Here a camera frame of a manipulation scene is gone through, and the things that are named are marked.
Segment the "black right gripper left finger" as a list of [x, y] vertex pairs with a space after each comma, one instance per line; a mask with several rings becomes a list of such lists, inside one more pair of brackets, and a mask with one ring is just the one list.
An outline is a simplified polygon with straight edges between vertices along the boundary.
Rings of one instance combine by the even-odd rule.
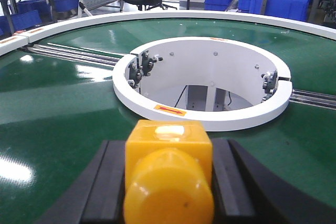
[[125, 141], [103, 141], [73, 184], [35, 223], [123, 223]]

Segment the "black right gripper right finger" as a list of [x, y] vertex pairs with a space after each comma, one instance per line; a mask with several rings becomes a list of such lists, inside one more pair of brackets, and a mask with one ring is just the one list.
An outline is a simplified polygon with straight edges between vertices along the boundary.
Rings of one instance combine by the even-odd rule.
[[214, 223], [335, 223], [335, 208], [281, 179], [237, 141], [211, 141]]

